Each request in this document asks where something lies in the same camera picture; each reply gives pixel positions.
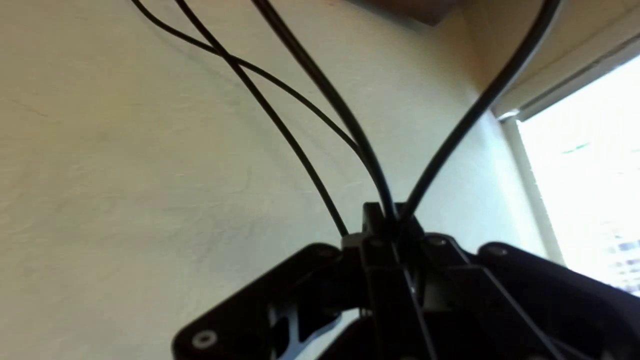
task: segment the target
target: window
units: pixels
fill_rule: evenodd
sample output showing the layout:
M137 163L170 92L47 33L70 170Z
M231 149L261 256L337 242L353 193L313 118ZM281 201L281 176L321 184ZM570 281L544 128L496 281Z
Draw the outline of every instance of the window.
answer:
M518 132L566 267L640 296L640 57Z

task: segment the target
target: black cable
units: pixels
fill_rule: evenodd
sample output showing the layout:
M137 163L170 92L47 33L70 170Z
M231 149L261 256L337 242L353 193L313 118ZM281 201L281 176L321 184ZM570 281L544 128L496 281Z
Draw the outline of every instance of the black cable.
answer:
M479 123L479 118L500 98L500 95L515 82L515 79L522 72L522 69L532 60L539 47L542 45L544 37L548 35L554 19L561 13L563 0L544 0L536 22L532 25L531 33L502 69L502 72L495 79L495 82L486 89L486 92L474 102L474 106L463 117L456 128L449 134L445 145L438 149L437 156L425 168L423 176L419 179L412 195L409 197L401 222L414 217L420 201L425 198L426 190L438 176L445 163L453 156L456 147L468 134L468 130Z
M334 106L338 117L343 118L345 126L351 130L354 142L359 145L359 150L363 158L367 160L367 168L379 189L380 202L384 207L386 218L396 221L396 204L392 198L392 193L386 184L383 167L379 163L379 156L375 149L371 147L367 134L363 132L356 117L351 112L351 108L345 104L338 90L329 82L329 79L322 74L321 67L313 60L313 57L302 48L302 45L297 41L297 37L288 31L288 26L282 22L278 13L268 0L254 0L256 9L264 17L264 21L272 26L272 31L278 35L278 38L285 43L285 47L292 53L292 57L298 60L298 65L307 70L307 74L316 82L321 92L329 98L329 102Z
M205 51L205 53L210 53L215 57L223 57L223 53L210 45L205 45L177 28L172 28L170 25L162 22L158 17L154 17L141 0L132 0L135 7L141 10L141 15L150 21L154 26L162 28L164 33ZM239 57L233 57L228 55L231 59L234 59L234 63L239 63L242 69L247 70L252 70L256 74L261 74L263 79L271 80L272 84L276 84L278 89L282 89L285 92L288 92L292 98L297 98L298 102L302 102L308 111L313 111L333 132L337 132L359 156L360 156L360 150L356 147L356 142L343 130L337 126L334 121L331 121L318 106L314 106L308 98L305 98L300 92L297 92L292 87L288 87L286 82L282 82L281 79L272 76L271 72L259 69L256 65L245 60L245 59L239 59Z
M198 33L210 43L213 51L218 53L227 65L239 74L239 79L245 82L245 87L252 92L252 96L259 100L259 104L264 108L264 112L271 117L271 121L274 123L274 126L281 130L281 134L286 138L286 142L292 147L292 150L297 153L298 160L302 163L305 170L308 173L308 176L313 179L314 187L318 189L321 198L327 204L327 211L331 212L331 217L337 222L337 228L340 232L340 237L347 237L349 230L345 227L345 221L334 204L334 201L331 198L325 183L321 180L316 168L313 167L313 163L308 160L308 156L305 154L302 147L298 145L298 141L292 137L292 132L286 128L286 124L282 123L282 118L276 114L276 111L271 106L271 102L263 96L263 92L256 89L256 84L247 76L247 72L241 69L241 63L237 63L237 57L228 55L227 48L209 33L209 28L201 22L201 19L191 10L191 7L185 0L177 0L181 10L188 17L188 21L198 28Z

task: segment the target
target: wire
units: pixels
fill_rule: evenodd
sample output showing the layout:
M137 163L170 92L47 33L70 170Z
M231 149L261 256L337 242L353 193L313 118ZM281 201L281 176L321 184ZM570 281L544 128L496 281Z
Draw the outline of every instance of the wire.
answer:
M351 112L351 108L345 104L338 90L329 82L329 79L322 74L321 67L313 60L313 57L302 48L302 45L297 41L297 37L288 31L288 26L282 22L278 13L268 0L254 0L256 9L264 17L264 21L272 26L272 31L278 35L278 38L285 43L285 47L292 53L292 57L298 60L298 65L307 70L307 74L316 82L321 92L329 98L329 102L334 106L338 117L343 118L345 126L351 130L354 142L359 145L359 150L363 158L367 160L367 168L379 189L380 202L384 207L384 217L391 221L399 218L396 204L392 198L392 193L386 184L383 167L379 163L379 156L375 149L371 147L367 134L363 132L356 117Z
M333 201L333 197L329 195L325 183L321 180L316 168L313 167L313 163L308 160L308 156L305 154L302 147L298 145L298 141L292 137L292 132L286 128L286 124L282 123L282 118L276 114L276 111L271 106L271 102L263 96L263 92L256 89L256 84L247 76L247 72L241 69L241 63L237 63L237 57L228 55L227 48L209 33L209 28L201 22L201 19L192 13L192 9L185 3L185 0L177 0L177 4L181 7L181 10L186 15L186 19L196 26L196 31L210 43L213 51L216 51L227 65L239 74L239 79L245 82L245 87L252 92L252 96L259 100L259 104L264 108L264 112L271 117L271 121L274 123L274 126L281 130L281 134L286 138L286 142L292 147L292 150L297 153L298 160L302 163L305 170L308 173L308 176L313 179L314 187L318 189L321 198L327 204L327 211L331 212L331 217L337 222L337 228L340 232L340 237L347 237L349 230L345 227L345 221Z
M162 28L164 33L205 51L205 53L210 53L215 57L223 57L223 53L210 45L205 45L177 28L172 28L170 25L162 22L158 17L154 17L141 0L132 0L135 7L141 10L141 15L145 19L148 19L154 26ZM308 98L305 98L300 92L297 92L292 87L288 87L286 82L282 82L281 79L272 76L271 72L263 70L261 67L245 60L245 59L239 59L239 57L233 57L228 55L231 59L234 59L234 63L239 63L242 69L247 70L252 70L256 74L261 74L263 79L271 80L272 84L276 84L278 89L282 89L285 92L288 92L292 98L297 98L298 102L302 102L308 111L313 111L333 132L337 132L359 156L360 156L360 150L359 150L359 145L343 130L337 126L334 121L331 121L318 106L314 106Z
M407 204L403 207L401 222L407 222L414 217L417 208L420 207L426 190L438 176L445 163L453 156L456 147L468 134L468 130L479 123L479 118L502 96L502 92L517 80L522 69L532 60L539 47L542 45L544 37L548 35L554 19L558 17L563 0L544 0L536 22L532 25L531 33L502 69L502 72L493 80L486 92L472 104L472 108L463 117L456 128L449 134L445 145L438 149L437 156L425 168L423 176L419 179L414 190L411 193Z

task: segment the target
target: beige wall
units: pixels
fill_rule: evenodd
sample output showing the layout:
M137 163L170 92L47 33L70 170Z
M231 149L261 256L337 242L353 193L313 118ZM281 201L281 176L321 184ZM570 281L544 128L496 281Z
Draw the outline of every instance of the beige wall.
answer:
M482 84L486 84L532 25L542 0L468 0L465 17L477 45ZM539 96L565 76L581 70L602 53L639 35L640 0L566 0L565 10L539 53L496 111L504 112L518 102Z
M188 28L172 3L152 9ZM351 3L276 3L364 123L404 198L479 96L465 17L437 31ZM250 3L196 9L233 53L322 102ZM292 153L231 70L129 3L0 7L0 359L170 359L181 327L274 262L338 234ZM353 230L377 201L363 167L261 82ZM544 253L486 117L420 208L467 248Z

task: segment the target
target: cable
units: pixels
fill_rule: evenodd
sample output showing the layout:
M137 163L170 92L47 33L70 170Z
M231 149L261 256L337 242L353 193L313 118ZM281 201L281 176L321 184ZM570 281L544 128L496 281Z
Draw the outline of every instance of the cable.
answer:
M135 7L141 10L141 15L150 21L154 26L162 28L164 33L205 51L205 53L210 53L215 57L223 57L223 53L210 45L205 45L177 28L172 28L170 25L162 22L158 17L154 17L141 0L132 0ZM337 126L334 121L331 121L318 106L314 106L308 98L305 98L300 92L297 92L292 87L288 87L286 82L282 82L281 79L272 76L271 72L259 69L256 65L245 60L245 59L239 59L239 57L233 57L228 55L231 59L234 59L234 63L239 63L242 69L247 70L252 70L256 74L261 74L263 79L271 80L272 84L276 84L278 89L282 89L285 92L288 92L292 98L297 98L298 102L302 102L308 111L313 111L333 132L337 132L359 156L360 156L360 150L356 147L356 142L343 130Z
M554 19L561 13L563 0L544 0L536 22L532 25L531 33L502 69L502 72L495 79L495 82L486 89L486 92L474 102L474 106L463 117L456 128L449 134L445 145L438 149L433 163L425 168L423 176L419 179L414 190L411 193L401 222L414 217L420 201L425 198L426 190L438 176L445 163L453 156L456 147L468 134L468 130L479 123L479 118L500 98L500 95L515 82L515 79L522 72L522 69L532 60L539 47L542 45L544 37L548 35Z
M302 48L302 45L297 41L297 37L288 31L288 26L282 22L278 13L268 0L254 0L256 9L264 17L264 21L272 26L272 31L278 35L278 38L285 43L285 47L292 53L292 57L298 60L298 65L307 70L307 74L316 82L321 92L329 98L329 102L334 106L338 117L343 118L345 126L351 130L354 142L359 145L359 150L363 158L367 160L367 168L379 189L380 202L384 207L386 218L396 221L396 204L392 201L392 193L386 184L383 167L377 158L375 149L371 147L367 134L363 132L356 117L351 112L351 108L345 104L338 90L329 82L329 79L322 74L321 67L313 60L313 57Z
M292 150L297 153L298 160L302 163L305 170L308 173L308 176L313 179L314 187L318 189L321 198L327 204L327 211L331 212L331 217L337 222L337 228L340 232L340 237L347 237L349 230L345 227L345 221L334 204L334 201L331 198L325 183L321 180L316 168L313 167L313 163L308 160L308 156L305 154L302 147L298 145L298 141L292 137L292 132L286 128L286 124L282 123L282 118L276 114L276 111L271 106L271 102L263 96L263 92L256 89L256 84L247 76L247 72L241 69L241 63L237 63L237 59L233 55L227 53L227 48L209 33L209 28L201 22L201 19L191 10L191 7L185 0L177 0L177 4L181 7L181 10L188 17L188 21L198 28L198 33L210 43L213 51L216 51L227 63L228 67L239 74L239 79L245 82L245 87L252 92L252 96L259 100L259 104L264 108L264 112L271 117L271 121L274 123L274 126L281 130L281 134L286 138L286 142L292 147Z

